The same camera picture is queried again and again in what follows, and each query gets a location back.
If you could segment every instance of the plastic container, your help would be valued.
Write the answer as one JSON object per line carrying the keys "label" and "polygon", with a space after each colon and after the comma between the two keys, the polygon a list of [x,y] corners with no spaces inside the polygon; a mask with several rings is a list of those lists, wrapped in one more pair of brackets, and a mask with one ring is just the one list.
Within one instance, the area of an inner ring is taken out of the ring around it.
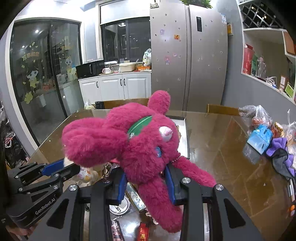
{"label": "plastic container", "polygon": [[119,67],[121,72],[132,72],[135,70],[136,63],[123,63],[119,64]]}

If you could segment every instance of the glass sliding door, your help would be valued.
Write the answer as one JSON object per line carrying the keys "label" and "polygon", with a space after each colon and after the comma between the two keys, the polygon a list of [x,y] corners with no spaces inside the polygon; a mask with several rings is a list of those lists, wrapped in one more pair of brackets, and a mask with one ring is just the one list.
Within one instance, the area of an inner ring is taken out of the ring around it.
{"label": "glass sliding door", "polygon": [[[14,24],[10,49],[12,84],[18,106],[34,140],[41,144],[70,114],[66,111],[66,98],[61,95],[57,81],[58,65],[53,61],[53,21],[28,20]],[[65,36],[74,38],[73,59],[80,64],[78,24]],[[66,83],[74,78],[67,77]],[[68,99],[74,99],[73,88],[67,91]]]}
{"label": "glass sliding door", "polygon": [[75,68],[81,64],[78,33],[77,23],[52,22],[52,67],[68,116],[84,107]]}

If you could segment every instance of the refrigerator door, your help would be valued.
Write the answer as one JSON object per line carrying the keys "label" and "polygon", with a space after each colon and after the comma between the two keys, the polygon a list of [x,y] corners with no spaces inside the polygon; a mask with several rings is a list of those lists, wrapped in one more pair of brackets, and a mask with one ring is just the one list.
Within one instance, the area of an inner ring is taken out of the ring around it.
{"label": "refrigerator door", "polygon": [[161,2],[158,6],[150,9],[152,93],[167,91],[170,109],[182,110],[187,61],[185,5]]}
{"label": "refrigerator door", "polygon": [[221,104],[227,68],[227,27],[221,13],[189,5],[192,65],[187,111]]}

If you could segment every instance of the stuffed bear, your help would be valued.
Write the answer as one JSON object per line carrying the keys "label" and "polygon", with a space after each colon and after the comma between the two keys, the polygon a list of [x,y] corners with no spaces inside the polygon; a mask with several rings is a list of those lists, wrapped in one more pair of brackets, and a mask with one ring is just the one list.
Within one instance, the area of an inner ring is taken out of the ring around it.
{"label": "stuffed bear", "polygon": [[213,187],[214,178],[178,152],[175,123],[165,113],[170,95],[156,91],[148,106],[128,103],[110,110],[105,119],[85,118],[68,124],[62,133],[65,156],[83,167],[116,158],[129,182],[137,184],[148,211],[168,232],[182,226],[182,211],[174,206],[160,172],[172,164],[201,185]]}

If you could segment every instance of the white kitchen cabinet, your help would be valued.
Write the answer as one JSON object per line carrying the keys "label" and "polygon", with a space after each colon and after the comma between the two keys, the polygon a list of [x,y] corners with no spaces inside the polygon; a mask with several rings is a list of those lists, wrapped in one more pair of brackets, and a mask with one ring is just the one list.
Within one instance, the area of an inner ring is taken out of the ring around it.
{"label": "white kitchen cabinet", "polygon": [[108,75],[99,77],[99,88],[102,101],[124,99],[122,75]]}
{"label": "white kitchen cabinet", "polygon": [[111,74],[79,81],[83,102],[149,98],[151,73]]}
{"label": "white kitchen cabinet", "polygon": [[102,101],[98,77],[80,80],[79,85],[84,104],[86,102],[94,104],[96,101]]}
{"label": "white kitchen cabinet", "polygon": [[149,98],[151,96],[151,74],[123,74],[125,99]]}

